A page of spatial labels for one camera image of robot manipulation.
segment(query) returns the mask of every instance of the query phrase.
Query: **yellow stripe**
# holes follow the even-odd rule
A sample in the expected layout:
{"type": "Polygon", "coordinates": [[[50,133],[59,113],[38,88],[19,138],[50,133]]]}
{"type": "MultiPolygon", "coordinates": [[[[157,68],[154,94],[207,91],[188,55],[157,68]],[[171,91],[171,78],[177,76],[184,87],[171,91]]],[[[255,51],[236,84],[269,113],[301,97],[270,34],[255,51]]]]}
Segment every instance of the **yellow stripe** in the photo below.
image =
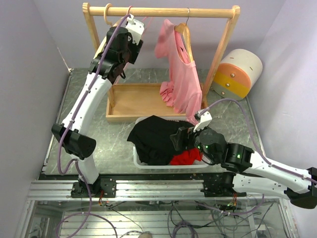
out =
{"type": "Polygon", "coordinates": [[[241,98],[247,96],[250,91],[250,88],[234,81],[231,77],[228,77],[227,75],[220,73],[219,71],[217,71],[213,80],[214,82],[218,83],[222,87],[226,88],[227,90],[238,95],[241,98]]]}

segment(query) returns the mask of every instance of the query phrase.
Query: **colorful cylinder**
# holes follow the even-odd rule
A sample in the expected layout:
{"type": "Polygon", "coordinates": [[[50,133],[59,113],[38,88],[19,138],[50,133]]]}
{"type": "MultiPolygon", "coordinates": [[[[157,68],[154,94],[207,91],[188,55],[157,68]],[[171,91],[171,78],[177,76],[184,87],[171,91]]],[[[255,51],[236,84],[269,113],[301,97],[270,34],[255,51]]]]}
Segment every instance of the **colorful cylinder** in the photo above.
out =
{"type": "Polygon", "coordinates": [[[236,49],[220,62],[211,86],[224,98],[241,100],[248,95],[262,69],[262,62],[254,53],[236,49]]]}

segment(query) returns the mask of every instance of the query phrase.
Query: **wooden frame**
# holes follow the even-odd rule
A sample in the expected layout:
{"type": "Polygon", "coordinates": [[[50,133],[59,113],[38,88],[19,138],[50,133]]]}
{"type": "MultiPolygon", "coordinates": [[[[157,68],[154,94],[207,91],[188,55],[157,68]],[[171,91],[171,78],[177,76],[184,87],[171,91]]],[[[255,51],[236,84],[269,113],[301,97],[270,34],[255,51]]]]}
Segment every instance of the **wooden frame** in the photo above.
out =
{"type": "MultiPolygon", "coordinates": [[[[100,51],[105,44],[103,40],[100,44],[94,16],[104,16],[105,7],[90,6],[89,3],[83,3],[83,12],[85,20],[92,38],[93,46],[100,51]]],[[[128,7],[110,6],[107,9],[107,16],[125,16],[128,7]]],[[[211,63],[206,81],[202,86],[203,101],[202,108],[208,106],[207,93],[211,87],[212,80],[218,69],[223,53],[228,45],[229,39],[233,33],[234,27],[240,16],[240,7],[233,6],[232,9],[202,9],[191,8],[150,8],[133,7],[129,11],[134,16],[148,17],[200,17],[200,18],[227,18],[227,23],[219,41],[216,53],[211,63]]],[[[117,84],[108,92],[108,102],[106,109],[106,118],[108,121],[129,121],[139,117],[150,116],[183,116],[176,114],[173,108],[167,107],[159,96],[160,84],[117,84]]]]}

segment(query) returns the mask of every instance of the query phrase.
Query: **light purple wall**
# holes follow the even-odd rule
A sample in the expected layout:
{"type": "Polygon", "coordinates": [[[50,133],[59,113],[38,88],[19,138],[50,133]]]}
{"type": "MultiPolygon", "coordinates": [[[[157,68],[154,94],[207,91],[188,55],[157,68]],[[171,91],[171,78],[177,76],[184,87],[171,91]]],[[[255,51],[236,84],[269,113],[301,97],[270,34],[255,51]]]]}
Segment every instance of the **light purple wall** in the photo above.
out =
{"type": "MultiPolygon", "coordinates": [[[[92,41],[82,13],[83,0],[34,0],[53,39],[59,47],[69,67],[88,67],[94,56],[92,41]]],[[[189,8],[229,8],[241,7],[241,16],[234,30],[227,52],[236,48],[255,51],[260,46],[267,31],[275,20],[285,0],[87,0],[92,6],[135,7],[189,7],[189,8]]],[[[102,40],[109,29],[103,17],[95,17],[99,38],[102,40]]],[[[110,17],[116,22],[118,17],[110,17]]],[[[154,47],[164,18],[154,18],[144,36],[144,45],[135,65],[129,67],[168,67],[164,59],[156,59],[154,47]]],[[[170,18],[178,24],[186,18],[170,18]]],[[[223,32],[226,19],[191,18],[192,50],[198,68],[209,68],[223,32]]]]}
{"type": "Polygon", "coordinates": [[[39,176],[68,70],[32,0],[0,0],[0,237],[39,176]]]}
{"type": "MultiPolygon", "coordinates": [[[[317,167],[317,1],[287,0],[256,54],[264,63],[250,102],[268,157],[317,167]]],[[[316,237],[317,209],[293,208],[301,237],[316,237]]]]}

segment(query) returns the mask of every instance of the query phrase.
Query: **white plastic basket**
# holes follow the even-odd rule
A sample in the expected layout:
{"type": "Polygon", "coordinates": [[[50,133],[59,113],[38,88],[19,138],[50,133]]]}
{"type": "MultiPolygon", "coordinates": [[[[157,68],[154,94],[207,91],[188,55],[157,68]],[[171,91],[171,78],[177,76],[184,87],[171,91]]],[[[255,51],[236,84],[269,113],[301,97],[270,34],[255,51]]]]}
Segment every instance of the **white plastic basket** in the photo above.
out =
{"type": "MultiPolygon", "coordinates": [[[[135,124],[139,123],[140,121],[144,120],[145,118],[148,118],[148,117],[138,118],[135,121],[135,124]]],[[[182,116],[161,117],[161,118],[163,118],[165,120],[176,120],[176,121],[186,120],[186,118],[182,117],[182,116]]],[[[210,163],[210,160],[205,156],[203,156],[203,160],[210,163]]],[[[208,164],[205,164],[203,161],[198,161],[198,160],[195,160],[193,165],[147,165],[146,163],[143,163],[140,161],[137,150],[136,150],[134,145],[133,145],[133,162],[134,162],[134,165],[140,169],[165,169],[165,170],[166,169],[198,169],[198,168],[205,168],[208,166],[208,164]]]]}

